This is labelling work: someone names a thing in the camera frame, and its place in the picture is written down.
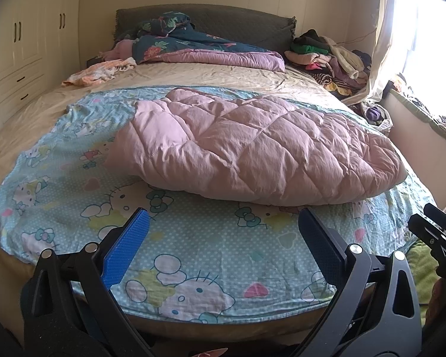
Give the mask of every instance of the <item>purple ball of cloth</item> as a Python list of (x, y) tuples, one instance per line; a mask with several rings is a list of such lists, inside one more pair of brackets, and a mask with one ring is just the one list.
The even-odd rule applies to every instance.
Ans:
[(365, 118), (367, 118), (369, 121), (375, 122), (381, 119), (381, 111), (377, 109), (376, 107), (370, 107), (365, 112)]

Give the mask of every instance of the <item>drawer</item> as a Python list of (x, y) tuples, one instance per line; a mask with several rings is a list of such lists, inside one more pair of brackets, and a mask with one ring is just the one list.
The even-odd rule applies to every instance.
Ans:
[(6, 122), (14, 113), (19, 111), (25, 104), (35, 99), (44, 90), (45, 79), (44, 76), (41, 75), (2, 101), (2, 103), (0, 103), (0, 117), (2, 118), (2, 122)]
[(39, 59), (0, 80), (0, 103), (43, 73), (43, 60)]

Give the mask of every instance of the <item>headboard cover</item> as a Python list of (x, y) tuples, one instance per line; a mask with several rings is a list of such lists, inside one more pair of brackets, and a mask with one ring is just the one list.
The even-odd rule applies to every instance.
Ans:
[(294, 38), (296, 18), (280, 17), (252, 9), (209, 4), (164, 4), (119, 9), (114, 39), (141, 21), (177, 11), (189, 15), (195, 29), (210, 35), (262, 47), (284, 55)]

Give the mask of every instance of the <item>wire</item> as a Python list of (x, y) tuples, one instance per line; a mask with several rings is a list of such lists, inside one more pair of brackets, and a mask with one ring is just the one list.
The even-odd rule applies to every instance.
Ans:
[(359, 37), (356, 37), (355, 39), (350, 40), (350, 41), (341, 41), (340, 43), (337, 43), (337, 44), (352, 44), (352, 43), (358, 43), (358, 42), (362, 41), (363, 39), (365, 39), (368, 35), (371, 35), (372, 33), (374, 33), (376, 30), (377, 30), (377, 28), (375, 28), (375, 29), (374, 29), (373, 31), (371, 31), (370, 33), (367, 33), (365, 36), (359, 36)]

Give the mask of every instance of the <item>white wardrobe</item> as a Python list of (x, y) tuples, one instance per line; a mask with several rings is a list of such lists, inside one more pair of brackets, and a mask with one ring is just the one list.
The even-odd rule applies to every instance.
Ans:
[(0, 0), (0, 129), (79, 70), (79, 0)]

